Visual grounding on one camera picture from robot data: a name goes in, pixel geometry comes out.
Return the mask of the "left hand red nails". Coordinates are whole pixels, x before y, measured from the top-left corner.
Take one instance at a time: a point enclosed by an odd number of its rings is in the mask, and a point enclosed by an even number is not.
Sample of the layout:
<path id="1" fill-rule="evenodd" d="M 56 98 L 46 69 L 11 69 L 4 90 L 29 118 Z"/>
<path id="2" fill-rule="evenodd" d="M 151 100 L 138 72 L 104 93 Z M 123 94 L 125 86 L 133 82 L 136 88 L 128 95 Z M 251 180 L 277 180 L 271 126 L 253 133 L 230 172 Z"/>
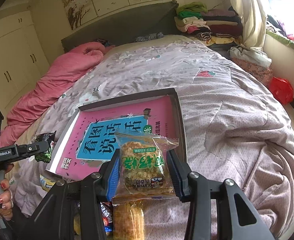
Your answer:
<path id="1" fill-rule="evenodd" d="M 10 183 L 7 178 L 4 178 L 0 182 L 0 186 L 2 190 L 4 191 L 2 194 L 0 194 L 0 217 L 3 216 L 5 220 L 11 220 L 13 217 L 12 213 L 12 193 L 10 191 Z"/>

